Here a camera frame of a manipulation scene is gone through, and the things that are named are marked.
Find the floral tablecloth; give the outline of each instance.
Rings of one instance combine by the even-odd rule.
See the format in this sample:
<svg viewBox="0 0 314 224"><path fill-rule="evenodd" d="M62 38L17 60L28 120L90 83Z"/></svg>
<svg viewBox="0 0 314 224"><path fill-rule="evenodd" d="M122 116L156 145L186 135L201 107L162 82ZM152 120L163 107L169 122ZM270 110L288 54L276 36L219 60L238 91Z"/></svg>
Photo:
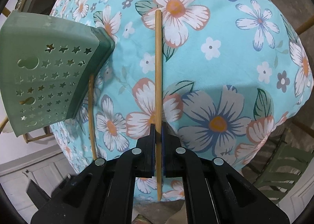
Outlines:
<svg viewBox="0 0 314 224"><path fill-rule="evenodd" d="M270 0L57 0L51 15L103 27L116 48L95 79L97 154L135 147L154 122L154 15L163 13L163 119L200 157L240 170L276 126L309 98L313 77L299 37ZM52 125L81 172L92 161L87 97L75 119ZM157 200L137 178L135 200ZM163 179L162 200L184 198Z"/></svg>

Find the round table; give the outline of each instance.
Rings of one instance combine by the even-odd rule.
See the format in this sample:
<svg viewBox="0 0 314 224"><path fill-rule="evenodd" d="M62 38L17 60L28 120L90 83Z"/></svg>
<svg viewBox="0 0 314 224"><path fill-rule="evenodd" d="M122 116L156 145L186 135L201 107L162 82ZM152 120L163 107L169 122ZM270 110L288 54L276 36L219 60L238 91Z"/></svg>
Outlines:
<svg viewBox="0 0 314 224"><path fill-rule="evenodd" d="M163 13L163 119L182 145L236 170L309 98L301 41L270 0L57 0L51 15L103 27L116 47L95 79L97 155L135 147L154 122L154 15ZM87 97L76 118L52 125L69 162L92 161ZM157 200L156 179L137 178L135 200ZM163 201L184 198L163 179Z"/></svg>

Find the concrete floor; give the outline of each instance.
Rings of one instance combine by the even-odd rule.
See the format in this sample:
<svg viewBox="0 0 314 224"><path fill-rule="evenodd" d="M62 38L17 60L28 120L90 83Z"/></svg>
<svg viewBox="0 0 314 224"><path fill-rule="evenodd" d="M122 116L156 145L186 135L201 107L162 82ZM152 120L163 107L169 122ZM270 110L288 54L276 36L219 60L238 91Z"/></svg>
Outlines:
<svg viewBox="0 0 314 224"><path fill-rule="evenodd" d="M314 14L314 4L311 0L271 0L287 18L294 29L298 28L302 23L309 19ZM310 66L314 71L314 27L303 33L300 38L302 44L307 51L309 57ZM297 113L296 118L314 128L314 115L312 111L314 109L314 94L311 95L310 99ZM307 151L314 150L314 140L295 127L288 120L285 124L281 125L273 132L273 135L280 134L284 127L290 129L289 136L287 136L287 142L291 143L292 146L301 148ZM173 202L159 202L148 205L137 205L136 208L140 214L144 215L153 224L164 224L166 220L179 211L182 207L183 201Z"/></svg>

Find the chair backrest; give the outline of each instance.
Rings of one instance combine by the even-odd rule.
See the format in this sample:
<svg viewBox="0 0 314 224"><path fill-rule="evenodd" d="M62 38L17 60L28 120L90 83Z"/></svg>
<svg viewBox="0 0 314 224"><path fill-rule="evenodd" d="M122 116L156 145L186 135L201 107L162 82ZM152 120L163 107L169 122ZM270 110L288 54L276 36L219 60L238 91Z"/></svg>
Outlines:
<svg viewBox="0 0 314 224"><path fill-rule="evenodd" d="M314 157L281 141L267 166L254 182L254 186L277 204L296 184Z"/></svg>
<svg viewBox="0 0 314 224"><path fill-rule="evenodd" d="M13 11L0 30L0 90L16 136L73 118L114 47L103 28Z"/></svg>

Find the metal screw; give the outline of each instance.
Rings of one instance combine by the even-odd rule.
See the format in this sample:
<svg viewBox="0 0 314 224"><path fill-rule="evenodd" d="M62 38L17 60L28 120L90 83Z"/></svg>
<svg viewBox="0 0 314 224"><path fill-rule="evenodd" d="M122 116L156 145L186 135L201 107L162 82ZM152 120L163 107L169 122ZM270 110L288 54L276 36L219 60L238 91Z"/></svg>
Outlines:
<svg viewBox="0 0 314 224"><path fill-rule="evenodd" d="M224 160L222 158L215 158L214 163L218 166L221 166L224 163Z"/></svg>
<svg viewBox="0 0 314 224"><path fill-rule="evenodd" d="M177 153L179 153L179 154L183 154L183 153L186 152L186 150L185 150L184 148L182 148L182 147L176 148L175 151L176 151Z"/></svg>
<svg viewBox="0 0 314 224"><path fill-rule="evenodd" d="M140 148L134 148L134 149L132 150L132 153L133 153L134 155L141 154L141 152L142 152L142 150L141 150Z"/></svg>
<svg viewBox="0 0 314 224"><path fill-rule="evenodd" d="M95 165L97 165L97 166L103 166L105 162L106 162L106 160L104 160L103 158L97 158L97 159L95 160Z"/></svg>

